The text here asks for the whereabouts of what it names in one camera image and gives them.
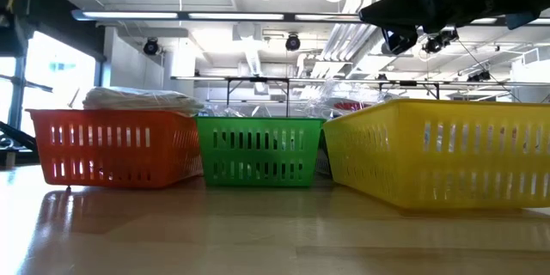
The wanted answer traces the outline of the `bagged blue toothbrush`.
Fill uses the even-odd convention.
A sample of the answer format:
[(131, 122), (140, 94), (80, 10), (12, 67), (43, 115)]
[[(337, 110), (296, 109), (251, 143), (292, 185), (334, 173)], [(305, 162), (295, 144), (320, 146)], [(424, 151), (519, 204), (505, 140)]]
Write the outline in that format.
[(398, 98), (398, 95), (390, 93), (387, 89), (373, 88), (371, 86), (363, 86), (359, 93), (360, 101), (370, 105), (375, 105)]

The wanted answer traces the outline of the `bagged red toothbrush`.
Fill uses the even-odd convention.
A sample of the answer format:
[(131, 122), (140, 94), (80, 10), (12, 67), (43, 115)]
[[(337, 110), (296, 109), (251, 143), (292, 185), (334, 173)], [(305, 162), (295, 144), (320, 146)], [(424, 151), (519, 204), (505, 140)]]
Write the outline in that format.
[(333, 104), (333, 107), (342, 111), (355, 112), (370, 107), (370, 104), (368, 102), (360, 101), (338, 101)]

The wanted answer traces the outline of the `bagged white toothbrush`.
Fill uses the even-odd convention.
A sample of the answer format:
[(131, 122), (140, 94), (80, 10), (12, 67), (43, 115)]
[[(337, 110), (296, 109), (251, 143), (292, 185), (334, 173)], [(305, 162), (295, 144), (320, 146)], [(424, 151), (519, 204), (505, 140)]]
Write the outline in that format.
[(319, 96), (308, 100), (303, 111), (310, 118), (334, 119), (341, 115), (336, 107), (336, 104), (341, 102), (340, 98)]

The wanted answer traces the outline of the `yellow plastic basket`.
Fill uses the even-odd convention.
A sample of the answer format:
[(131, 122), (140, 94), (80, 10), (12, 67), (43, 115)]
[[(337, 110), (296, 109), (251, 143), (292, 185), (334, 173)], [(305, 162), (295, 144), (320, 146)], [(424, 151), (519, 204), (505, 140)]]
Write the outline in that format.
[(550, 104), (398, 99), (324, 133), (333, 180), (391, 205), (550, 207)]

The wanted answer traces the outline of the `black plastic basket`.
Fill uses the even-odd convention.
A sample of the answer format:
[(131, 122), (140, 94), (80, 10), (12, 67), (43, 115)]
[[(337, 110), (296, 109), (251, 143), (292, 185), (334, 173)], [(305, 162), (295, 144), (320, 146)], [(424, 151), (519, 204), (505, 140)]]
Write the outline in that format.
[(317, 151), (315, 172), (326, 177), (332, 177), (328, 154), (324, 148), (319, 148)]

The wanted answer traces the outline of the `green plastic basket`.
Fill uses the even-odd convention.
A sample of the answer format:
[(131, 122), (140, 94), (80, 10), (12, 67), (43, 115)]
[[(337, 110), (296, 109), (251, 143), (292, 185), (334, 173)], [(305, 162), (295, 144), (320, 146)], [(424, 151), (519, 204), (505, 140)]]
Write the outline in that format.
[(310, 186), (323, 119), (198, 117), (207, 186)]

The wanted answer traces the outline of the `orange plastic basket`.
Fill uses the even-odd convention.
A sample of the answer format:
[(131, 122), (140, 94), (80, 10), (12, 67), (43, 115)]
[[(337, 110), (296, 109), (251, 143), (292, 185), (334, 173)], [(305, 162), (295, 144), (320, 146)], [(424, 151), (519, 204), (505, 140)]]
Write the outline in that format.
[(33, 110), (49, 185), (162, 188), (203, 172), (193, 118), (168, 111)]

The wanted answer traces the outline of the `black metal stand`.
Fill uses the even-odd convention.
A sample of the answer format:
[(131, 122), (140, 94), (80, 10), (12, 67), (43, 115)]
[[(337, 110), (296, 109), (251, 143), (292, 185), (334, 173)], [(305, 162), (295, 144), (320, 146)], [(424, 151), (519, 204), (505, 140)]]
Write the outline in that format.
[(417, 88), (422, 87), (426, 92), (436, 100), (441, 99), (440, 83), (430, 81), (414, 81), (414, 80), (379, 80), (376, 82), (380, 91), (385, 85), (396, 86), (398, 88)]
[[(224, 80), (227, 82), (227, 91), (226, 91), (226, 106), (229, 106), (230, 102), (230, 94), (238, 88), (242, 82), (250, 82), (250, 83), (285, 83), (286, 88), (282, 89), (284, 94), (286, 95), (286, 101), (285, 101), (285, 117), (290, 117), (290, 79), (288, 77), (267, 77), (267, 76), (226, 76)], [(238, 84), (231, 88), (230, 84), (233, 81), (237, 81)]]

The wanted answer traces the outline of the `bright window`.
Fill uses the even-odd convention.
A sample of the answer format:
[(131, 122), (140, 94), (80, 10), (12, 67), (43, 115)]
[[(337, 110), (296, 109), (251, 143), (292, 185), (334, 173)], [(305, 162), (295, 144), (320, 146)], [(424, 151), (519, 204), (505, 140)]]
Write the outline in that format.
[[(7, 123), (15, 106), (12, 104), (17, 59), (0, 57), (0, 121)], [(30, 109), (61, 109), (82, 106), (81, 90), (95, 84), (95, 58), (41, 32), (34, 32), (28, 42), (23, 77), (31, 86), (22, 90), (20, 129), (34, 135)]]

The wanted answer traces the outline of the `ceiling light rail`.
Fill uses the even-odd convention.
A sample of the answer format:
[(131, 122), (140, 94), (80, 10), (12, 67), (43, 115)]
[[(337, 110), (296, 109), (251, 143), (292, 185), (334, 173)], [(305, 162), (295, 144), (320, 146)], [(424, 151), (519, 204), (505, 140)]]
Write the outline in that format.
[(235, 11), (129, 11), (129, 10), (81, 10), (74, 9), (72, 17), (77, 21), (258, 21), (288, 23), (338, 23), (360, 24), (358, 14), (336, 13), (273, 13)]

